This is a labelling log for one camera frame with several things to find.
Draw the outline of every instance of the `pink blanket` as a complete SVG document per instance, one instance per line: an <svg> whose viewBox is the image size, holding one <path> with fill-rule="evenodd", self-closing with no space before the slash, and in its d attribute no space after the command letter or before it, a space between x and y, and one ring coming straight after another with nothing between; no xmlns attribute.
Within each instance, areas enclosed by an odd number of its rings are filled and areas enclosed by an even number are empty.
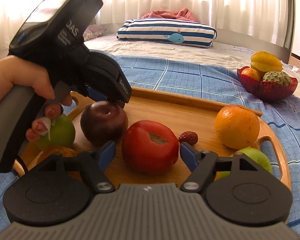
<svg viewBox="0 0 300 240"><path fill-rule="evenodd" d="M142 16L141 19L144 18L165 18L165 19L176 19L176 20L183 20L183 21L191 21L191 22L198 22L196 16L193 12L188 10L187 8L183 8L180 11L152 11L151 13L147 13L146 15Z"/></svg>

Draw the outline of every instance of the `device screen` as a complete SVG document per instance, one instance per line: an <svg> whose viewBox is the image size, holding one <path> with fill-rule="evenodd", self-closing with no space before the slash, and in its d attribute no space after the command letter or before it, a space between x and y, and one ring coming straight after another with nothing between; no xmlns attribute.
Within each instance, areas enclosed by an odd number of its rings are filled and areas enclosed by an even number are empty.
<svg viewBox="0 0 300 240"><path fill-rule="evenodd" d="M47 22L66 1L67 0L44 0L30 14L28 19L22 25L20 31L24 31L25 29L38 25L42 22Z"/></svg>

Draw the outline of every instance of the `white bed sheet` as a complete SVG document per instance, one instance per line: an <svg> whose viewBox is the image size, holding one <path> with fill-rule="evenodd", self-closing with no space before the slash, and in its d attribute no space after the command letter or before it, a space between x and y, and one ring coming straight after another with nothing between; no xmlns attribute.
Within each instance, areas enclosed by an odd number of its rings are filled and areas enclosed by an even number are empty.
<svg viewBox="0 0 300 240"><path fill-rule="evenodd" d="M104 35L86 41L89 49L106 51L115 56L145 56L160 57L176 61L192 62L204 65L219 65L230 70L250 66L250 57L255 51L233 45L214 42L209 49L175 44L161 44L149 41L119 41L116 34ZM284 71L291 77L298 79L298 86L294 95L300 98L300 70L292 65L283 63Z"/></svg>

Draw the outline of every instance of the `red tomato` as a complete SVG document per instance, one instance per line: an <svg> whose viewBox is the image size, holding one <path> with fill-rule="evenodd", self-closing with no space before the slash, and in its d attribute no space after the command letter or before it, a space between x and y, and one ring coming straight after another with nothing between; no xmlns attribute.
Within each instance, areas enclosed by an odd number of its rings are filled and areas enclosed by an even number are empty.
<svg viewBox="0 0 300 240"><path fill-rule="evenodd" d="M165 125L148 120L132 124L122 138L122 157L134 171L166 173L179 157L179 141Z"/></svg>

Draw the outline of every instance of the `red glass bowl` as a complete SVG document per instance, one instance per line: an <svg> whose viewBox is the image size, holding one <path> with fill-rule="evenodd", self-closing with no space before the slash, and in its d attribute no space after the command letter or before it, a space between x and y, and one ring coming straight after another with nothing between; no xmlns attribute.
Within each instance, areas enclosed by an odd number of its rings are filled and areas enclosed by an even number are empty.
<svg viewBox="0 0 300 240"><path fill-rule="evenodd" d="M246 68L249 67L246 66L241 69L237 69L238 79L247 92L260 98L262 101L275 102L286 99L293 94L298 86L298 80L296 78L291 78L293 84L289 86L283 86L271 81L263 82L255 80L248 75L241 74L241 72Z"/></svg>

